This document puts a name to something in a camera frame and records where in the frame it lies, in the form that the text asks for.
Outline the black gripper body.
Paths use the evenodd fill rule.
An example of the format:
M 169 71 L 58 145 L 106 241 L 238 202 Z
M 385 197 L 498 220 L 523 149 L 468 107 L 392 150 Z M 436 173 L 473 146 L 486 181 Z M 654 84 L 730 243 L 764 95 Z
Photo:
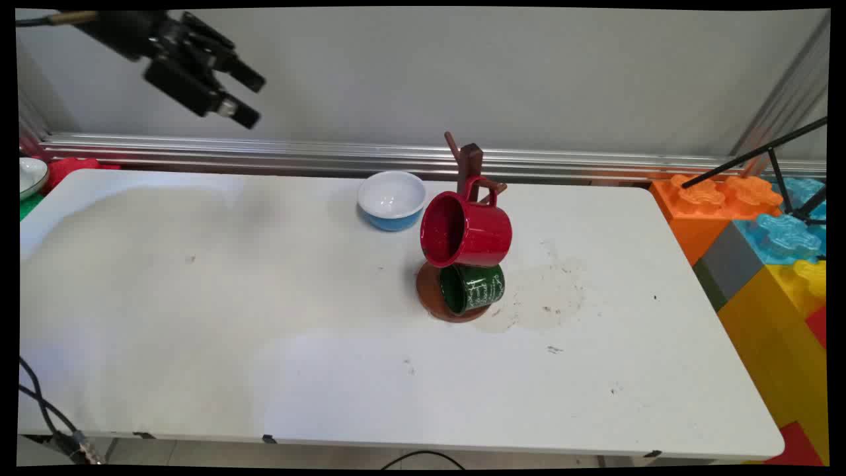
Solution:
M 73 27 L 131 62 L 190 63 L 198 51 L 187 25 L 169 10 L 96 10 Z

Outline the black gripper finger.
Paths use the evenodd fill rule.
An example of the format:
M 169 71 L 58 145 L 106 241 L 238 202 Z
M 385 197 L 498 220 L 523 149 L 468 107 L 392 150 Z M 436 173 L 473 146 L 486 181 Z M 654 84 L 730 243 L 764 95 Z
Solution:
M 241 60 L 232 40 L 193 13 L 183 13 L 180 21 L 186 29 L 185 48 L 198 54 L 206 69 L 227 73 L 251 91 L 262 90 L 265 77 Z
M 236 99 L 220 84 L 199 79 L 172 60 L 154 58 L 144 79 L 196 116 L 216 114 L 246 129 L 252 129 L 260 120 L 256 109 Z

